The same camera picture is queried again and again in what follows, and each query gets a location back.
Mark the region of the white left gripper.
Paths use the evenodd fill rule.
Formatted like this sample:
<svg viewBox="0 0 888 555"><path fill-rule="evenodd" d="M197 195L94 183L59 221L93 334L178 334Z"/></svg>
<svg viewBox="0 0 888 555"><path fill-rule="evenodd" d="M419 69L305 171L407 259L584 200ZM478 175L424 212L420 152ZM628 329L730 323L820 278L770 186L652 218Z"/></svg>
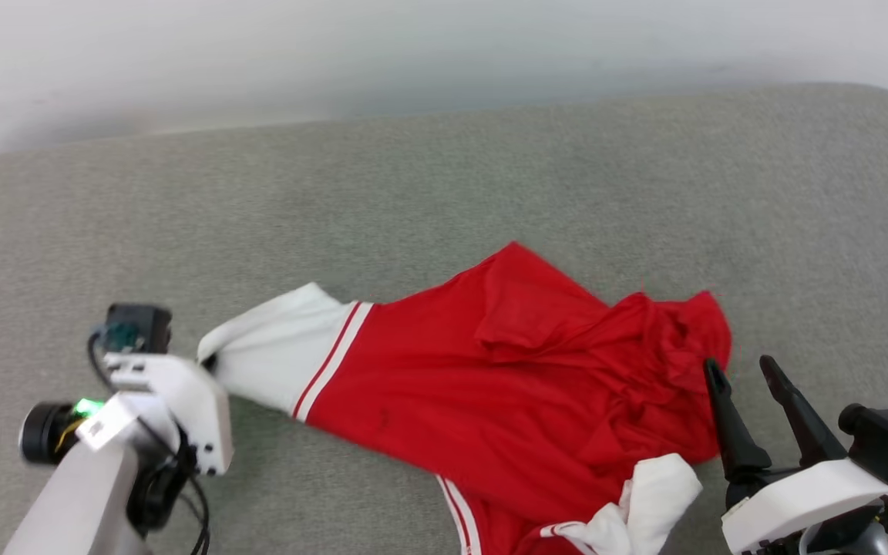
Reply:
<svg viewBox="0 0 888 555"><path fill-rule="evenodd" d="M221 476L234 456L231 415L225 390L209 372L217 368L217 355L202 358L200 366L175 355L109 352L103 356L112 370L116 389L147 394L162 403L166 417L148 421L155 431L169 431L171 421L180 430L169 445L194 448L197 472Z"/></svg>

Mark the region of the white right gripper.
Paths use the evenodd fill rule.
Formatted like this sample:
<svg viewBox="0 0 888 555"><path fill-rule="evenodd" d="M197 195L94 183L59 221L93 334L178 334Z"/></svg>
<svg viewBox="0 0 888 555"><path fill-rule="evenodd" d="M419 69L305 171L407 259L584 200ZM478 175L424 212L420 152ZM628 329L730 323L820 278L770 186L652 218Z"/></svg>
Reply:
<svg viewBox="0 0 888 555"><path fill-rule="evenodd" d="M812 552L813 537L828 520L888 496L888 483L845 459L848 451L771 355L761 356L760 369L792 428L804 470L730 506L722 531L735 554L758 554L794 533L802 534L799 550ZM706 359L702 370L725 478L730 483L752 481L772 466L771 458L743 422L718 361Z"/></svg>

